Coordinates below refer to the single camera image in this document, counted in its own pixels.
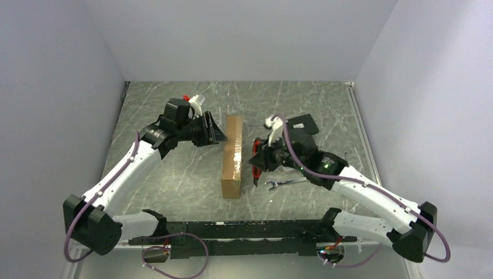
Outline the red utility knife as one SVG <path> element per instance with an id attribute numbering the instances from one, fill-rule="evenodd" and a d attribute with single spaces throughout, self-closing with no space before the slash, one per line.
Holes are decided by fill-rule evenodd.
<path id="1" fill-rule="evenodd" d="M 256 155 L 259 152 L 260 144 L 261 144 L 261 139 L 255 138 L 254 143 L 253 143 L 253 147 L 252 147 L 253 163 L 251 163 L 251 165 L 252 165 L 253 184 L 256 187 L 258 186 L 259 177 L 262 173 L 261 169 L 256 165 L 256 159 L 255 159 Z"/>

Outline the brown cardboard express box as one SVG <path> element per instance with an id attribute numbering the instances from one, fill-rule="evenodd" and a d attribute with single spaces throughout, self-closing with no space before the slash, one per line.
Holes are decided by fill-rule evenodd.
<path id="1" fill-rule="evenodd" d="M 221 179 L 224 199 L 239 199 L 241 195 L 243 123 L 242 116 L 228 115 L 226 117 L 228 140 L 224 144 Z"/>

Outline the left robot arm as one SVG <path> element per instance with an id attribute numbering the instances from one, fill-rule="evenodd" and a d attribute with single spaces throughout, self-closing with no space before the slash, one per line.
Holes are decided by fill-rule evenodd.
<path id="1" fill-rule="evenodd" d="M 69 255 L 71 240 L 89 252 L 106 255 L 122 241 L 143 238 L 159 244 L 166 239 L 165 216 L 149 209 L 118 216 L 116 209 L 179 142 L 202 147 L 227 141 L 211 112 L 202 110 L 204 101 L 203 95 L 170 99 L 158 119 L 137 132 L 131 148 L 100 182 L 82 196 L 66 198 L 63 252 L 68 261 L 76 262 Z"/>

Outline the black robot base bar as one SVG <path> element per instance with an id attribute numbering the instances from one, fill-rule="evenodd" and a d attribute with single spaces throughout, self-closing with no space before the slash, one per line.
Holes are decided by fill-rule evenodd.
<path id="1" fill-rule="evenodd" d="M 171 239 L 133 238 L 132 246 L 169 245 L 172 259 L 205 256 L 296 254 L 315 256 L 324 245 L 355 242 L 320 220 L 170 221 Z"/>

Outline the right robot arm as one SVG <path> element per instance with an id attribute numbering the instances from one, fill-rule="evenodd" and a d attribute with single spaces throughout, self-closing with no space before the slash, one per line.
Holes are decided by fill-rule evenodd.
<path id="1" fill-rule="evenodd" d="M 347 196 L 376 214 L 360 216 L 330 208 L 321 220 L 320 233 L 327 241 L 351 236 L 390 246 L 398 255 L 421 263 L 431 258 L 428 248 L 436 232 L 438 209 L 430 202 L 418 204 L 374 183 L 343 158 L 320 150 L 311 135 L 287 146 L 283 139 L 269 144 L 267 139 L 253 142 L 249 163 L 260 172 L 279 166 L 299 170 L 306 179 L 329 191 Z"/>

